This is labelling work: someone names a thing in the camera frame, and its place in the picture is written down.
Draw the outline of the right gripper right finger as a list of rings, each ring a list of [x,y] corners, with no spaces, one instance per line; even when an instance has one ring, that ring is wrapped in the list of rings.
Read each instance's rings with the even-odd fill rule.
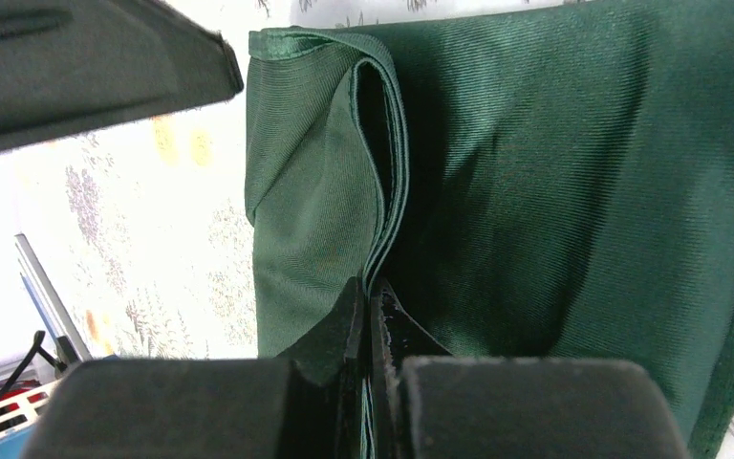
[[[467,358],[445,350],[390,284],[370,294],[374,458],[684,458],[648,373],[618,360]]]

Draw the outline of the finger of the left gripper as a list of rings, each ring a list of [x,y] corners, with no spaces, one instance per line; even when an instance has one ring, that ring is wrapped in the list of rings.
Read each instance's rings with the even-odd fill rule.
[[[0,152],[243,88],[224,39],[162,1],[0,1]]]

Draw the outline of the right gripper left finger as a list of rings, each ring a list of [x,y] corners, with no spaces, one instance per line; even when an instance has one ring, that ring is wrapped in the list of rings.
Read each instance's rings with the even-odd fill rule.
[[[59,384],[25,458],[363,458],[362,283],[278,356],[87,361]]]

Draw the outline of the dark green cloth napkin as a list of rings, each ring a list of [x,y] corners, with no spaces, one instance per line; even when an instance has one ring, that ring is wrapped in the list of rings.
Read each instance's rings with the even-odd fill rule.
[[[448,350],[616,358],[734,412],[734,1],[249,36],[258,353],[386,278]]]

